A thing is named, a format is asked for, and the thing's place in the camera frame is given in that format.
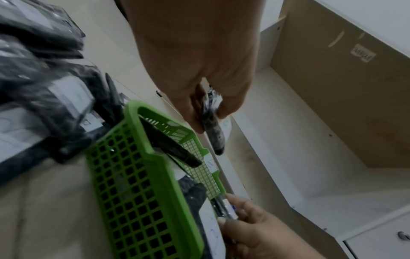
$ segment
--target drawer knob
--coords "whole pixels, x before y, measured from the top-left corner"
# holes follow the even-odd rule
[[[397,235],[401,240],[410,241],[410,235],[404,233],[403,231],[400,231]]]

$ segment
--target stack of black packages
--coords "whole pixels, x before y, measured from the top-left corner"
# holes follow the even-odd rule
[[[0,1],[0,185],[51,157],[65,163],[123,118],[123,101],[82,58],[84,33],[65,10]]]

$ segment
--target hand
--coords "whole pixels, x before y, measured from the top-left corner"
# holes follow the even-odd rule
[[[123,0],[141,60],[198,133],[205,77],[223,119],[243,104],[255,73],[264,0]]]
[[[238,220],[218,218],[227,255],[238,259],[324,259],[274,215],[251,201],[228,194]]]

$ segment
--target green plastic basket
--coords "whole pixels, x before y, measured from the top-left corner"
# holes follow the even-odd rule
[[[166,155],[153,150],[140,116],[200,160],[209,151],[192,130],[143,102],[129,102],[124,115],[87,152],[114,257],[200,259],[204,243],[199,229]],[[219,171],[211,174],[205,163],[185,169],[207,187],[210,199],[225,193]]]

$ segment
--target beige floor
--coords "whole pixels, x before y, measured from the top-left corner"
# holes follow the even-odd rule
[[[120,92],[174,116],[155,93],[127,21],[113,0],[46,0],[60,5],[87,35],[87,62],[108,72]],[[307,237],[253,150],[234,127],[227,155],[253,201]],[[0,189],[1,259],[112,258],[85,159],[51,160]]]

